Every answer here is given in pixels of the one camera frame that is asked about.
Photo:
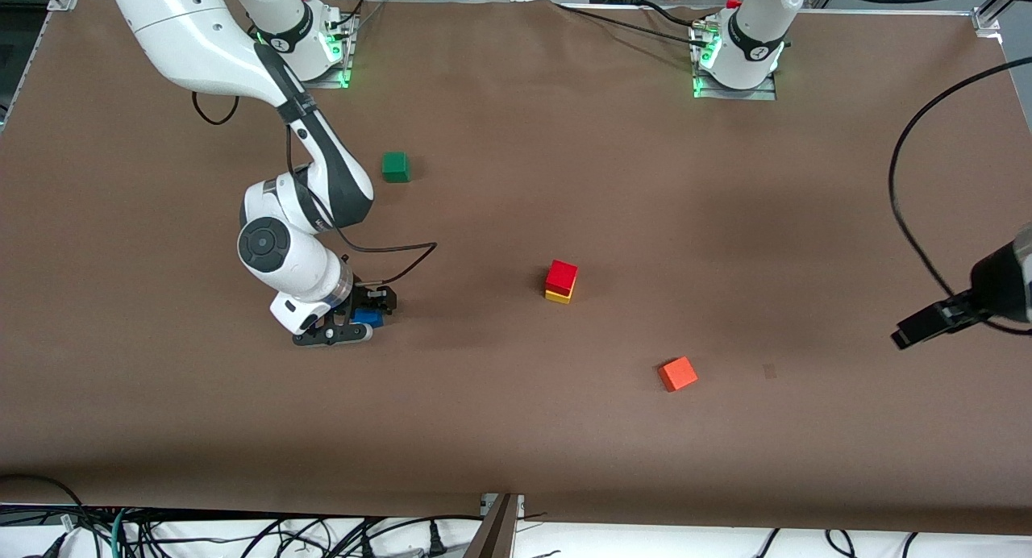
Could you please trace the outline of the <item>brown table cover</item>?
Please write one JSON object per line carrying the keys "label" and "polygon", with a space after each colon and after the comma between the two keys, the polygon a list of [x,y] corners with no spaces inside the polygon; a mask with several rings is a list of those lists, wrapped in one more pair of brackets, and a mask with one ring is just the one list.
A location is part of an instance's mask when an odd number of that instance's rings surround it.
{"label": "brown table cover", "polygon": [[[0,133],[0,473],[100,506],[511,492],[572,522],[1032,535],[1032,339],[891,340],[943,296],[893,146],[1002,47],[965,15],[791,40],[774,102],[705,100],[672,41],[545,1],[377,8],[316,94],[375,180],[347,233],[439,248],[368,342],[298,348],[236,251],[244,190],[286,169],[275,109],[203,123],[114,0],[78,1]],[[699,381],[669,393],[681,356]]]}

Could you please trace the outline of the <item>orange block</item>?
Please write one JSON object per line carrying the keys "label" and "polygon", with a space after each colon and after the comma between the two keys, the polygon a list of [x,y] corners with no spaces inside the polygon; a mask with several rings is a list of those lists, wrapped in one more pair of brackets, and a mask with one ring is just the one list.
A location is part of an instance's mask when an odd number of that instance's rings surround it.
{"label": "orange block", "polygon": [[669,393],[687,388],[699,381],[699,374],[694,370],[694,364],[686,356],[677,357],[657,368],[657,375],[664,389]]}

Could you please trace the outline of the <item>red block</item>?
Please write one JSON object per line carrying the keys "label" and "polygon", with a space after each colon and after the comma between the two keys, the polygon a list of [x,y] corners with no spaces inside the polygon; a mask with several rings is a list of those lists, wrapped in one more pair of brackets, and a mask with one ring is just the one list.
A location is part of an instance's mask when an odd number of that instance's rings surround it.
{"label": "red block", "polygon": [[550,294],[571,297],[578,276],[577,265],[553,260],[549,265],[544,282],[544,289]]}

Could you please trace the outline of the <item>metal frame strut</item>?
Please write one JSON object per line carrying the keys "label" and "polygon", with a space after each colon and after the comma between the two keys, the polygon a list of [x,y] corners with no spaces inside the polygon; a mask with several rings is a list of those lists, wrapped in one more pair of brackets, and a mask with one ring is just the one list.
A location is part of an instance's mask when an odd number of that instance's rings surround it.
{"label": "metal frame strut", "polygon": [[484,494],[483,520],[462,558],[512,558],[518,522],[526,514],[521,494]]}

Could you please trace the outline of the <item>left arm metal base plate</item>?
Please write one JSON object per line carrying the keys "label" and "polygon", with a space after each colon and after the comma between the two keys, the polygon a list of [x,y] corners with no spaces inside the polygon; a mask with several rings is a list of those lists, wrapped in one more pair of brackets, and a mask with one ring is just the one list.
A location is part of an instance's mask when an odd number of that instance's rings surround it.
{"label": "left arm metal base plate", "polygon": [[694,21],[689,39],[700,43],[692,50],[694,98],[775,100],[774,72],[784,44],[744,52],[723,34],[718,22]]}

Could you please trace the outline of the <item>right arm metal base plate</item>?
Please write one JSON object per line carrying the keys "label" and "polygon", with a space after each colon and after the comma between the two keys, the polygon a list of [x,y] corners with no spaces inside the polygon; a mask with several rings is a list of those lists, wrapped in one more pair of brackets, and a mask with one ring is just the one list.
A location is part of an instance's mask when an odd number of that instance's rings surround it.
{"label": "right arm metal base plate", "polygon": [[346,89],[351,80],[357,30],[355,18],[326,8],[300,44],[298,76],[309,88]]}

